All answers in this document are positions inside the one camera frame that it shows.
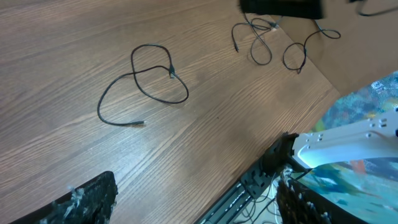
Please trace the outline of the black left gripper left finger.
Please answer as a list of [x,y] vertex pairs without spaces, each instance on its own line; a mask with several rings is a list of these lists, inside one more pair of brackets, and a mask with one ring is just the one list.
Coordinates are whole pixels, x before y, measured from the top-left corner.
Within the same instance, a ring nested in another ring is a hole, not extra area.
[[114,173],[107,170],[11,224],[106,224],[117,194]]

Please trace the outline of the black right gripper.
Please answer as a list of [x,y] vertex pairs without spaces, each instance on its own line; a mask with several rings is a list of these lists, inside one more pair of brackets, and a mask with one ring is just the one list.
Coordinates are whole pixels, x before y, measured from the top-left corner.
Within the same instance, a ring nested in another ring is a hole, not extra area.
[[321,0],[239,0],[243,13],[323,19]]

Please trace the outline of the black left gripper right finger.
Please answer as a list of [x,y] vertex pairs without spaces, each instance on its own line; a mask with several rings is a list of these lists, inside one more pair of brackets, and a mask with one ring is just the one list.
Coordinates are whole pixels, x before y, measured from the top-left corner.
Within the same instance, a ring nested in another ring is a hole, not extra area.
[[335,205],[292,177],[293,169],[280,173],[276,202],[286,224],[360,224],[365,221]]

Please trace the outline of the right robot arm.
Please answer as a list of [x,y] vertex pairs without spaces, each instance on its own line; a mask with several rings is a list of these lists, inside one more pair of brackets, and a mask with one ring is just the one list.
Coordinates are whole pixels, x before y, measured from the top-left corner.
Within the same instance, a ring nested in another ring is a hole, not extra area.
[[[310,60],[342,94],[397,68],[397,8],[374,14],[362,13],[359,1],[353,16],[338,11],[328,24],[342,29],[337,37],[340,46],[317,42],[317,50],[309,51],[301,44],[303,62],[295,68],[300,73]],[[387,121],[358,121],[339,128],[309,134],[283,134],[261,157],[259,165],[273,174],[286,164],[306,172],[324,164],[358,159],[397,157],[397,113],[387,112]]]

